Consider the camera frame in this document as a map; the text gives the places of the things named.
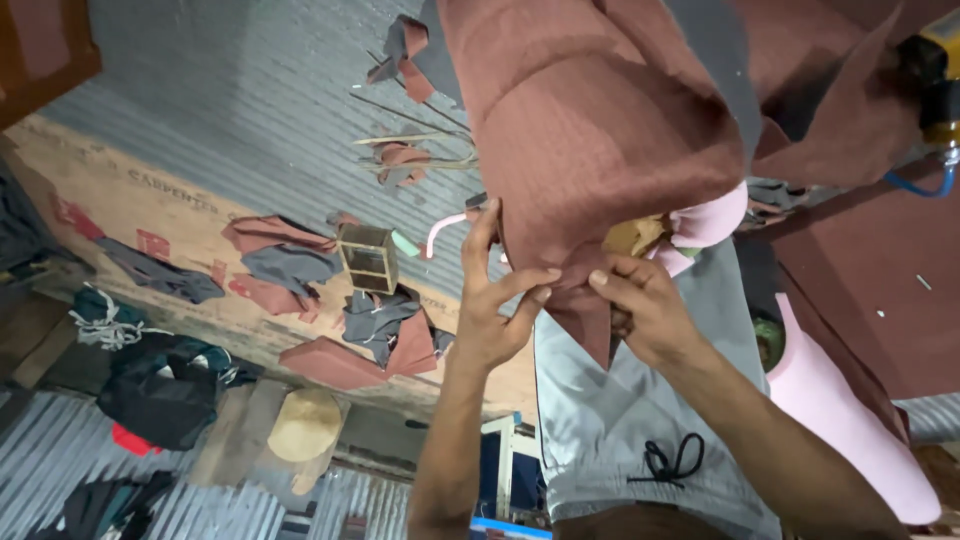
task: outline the workbench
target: workbench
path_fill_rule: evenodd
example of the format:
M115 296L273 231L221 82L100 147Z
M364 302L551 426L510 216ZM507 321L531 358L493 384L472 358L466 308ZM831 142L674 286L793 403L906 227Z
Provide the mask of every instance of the workbench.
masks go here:
M6 130L0 137L0 153L57 240L96 268L91 283L120 302L144 309L151 326L223 346L288 379L298 376L277 365L280 352L321 335L343 343L342 309L352 293L345 274L323 285L314 283L323 300L316 313L272 316L244 298L242 287L236 286L232 276L247 273L247 268L220 231L234 218L256 215L251 210L39 115ZM208 273L224 288L226 296L192 305L136 286L100 247L75 232L71 216L77 211L108 237L181 268ZM332 235L331 231L318 232ZM405 256L399 256L402 270ZM419 292L423 308L437 328L456 332L458 299L402 277L400 282ZM40 285L40 291L69 300L78 286L70 281L48 282ZM345 345L372 357L367 349ZM441 360L433 372L394 376L378 386L337 393L357 403L428 421L443 376ZM486 418L517 411L523 422L536 424L530 344L493 371L485 398Z

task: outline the corrugated metal sheet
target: corrugated metal sheet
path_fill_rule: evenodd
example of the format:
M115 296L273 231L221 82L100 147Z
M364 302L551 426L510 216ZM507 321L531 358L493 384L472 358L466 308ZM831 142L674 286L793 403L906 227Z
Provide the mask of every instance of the corrugated metal sheet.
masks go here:
M115 445L112 421L91 401L37 394L0 446L0 531L24 538L51 524L82 481L189 471L199 450L137 457ZM264 539L276 537L284 509L252 486L197 488L179 483L157 503L148 538Z
M894 405L909 415L914 442L960 441L960 393L894 400Z
M348 95L456 129L392 82L353 88L372 66L365 50L378 53L393 19L417 15L421 2L89 0L104 73L41 113L256 212L322 232L329 212L346 210L425 241L434 222L483 191L478 173L430 171L388 196L354 164L370 150L350 142L409 121ZM445 96L430 101L466 120ZM425 147L441 157L465 151ZM459 298L467 229L444 230L433 260L401 255L402 273Z
M347 517L367 519L367 538L406 539L411 486L336 467L321 482L307 540L339 538Z

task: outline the fingernail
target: fingernail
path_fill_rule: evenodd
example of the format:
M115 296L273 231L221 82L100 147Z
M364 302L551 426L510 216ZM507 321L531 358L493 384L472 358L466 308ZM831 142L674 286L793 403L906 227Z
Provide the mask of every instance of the fingernail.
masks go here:
M590 272L590 282L594 285L606 285L607 284L607 274L603 270L594 270Z

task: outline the yellow machine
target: yellow machine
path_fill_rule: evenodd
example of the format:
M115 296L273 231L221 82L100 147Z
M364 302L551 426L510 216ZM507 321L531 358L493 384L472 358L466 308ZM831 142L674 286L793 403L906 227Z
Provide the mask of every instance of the yellow machine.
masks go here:
M923 88L920 127L948 172L960 163L960 9L899 47L901 67Z

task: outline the blue hose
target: blue hose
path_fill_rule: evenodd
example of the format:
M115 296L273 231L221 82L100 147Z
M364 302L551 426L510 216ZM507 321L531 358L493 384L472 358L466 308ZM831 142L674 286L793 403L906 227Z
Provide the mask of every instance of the blue hose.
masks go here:
M916 193L921 197L940 199L946 197L947 194L950 193L950 190L953 189L953 167L944 169L944 182L940 184L940 188L936 191L927 191L921 187L916 187L893 171L883 175L883 180L895 185L896 187L899 187L900 189L906 189L907 191Z

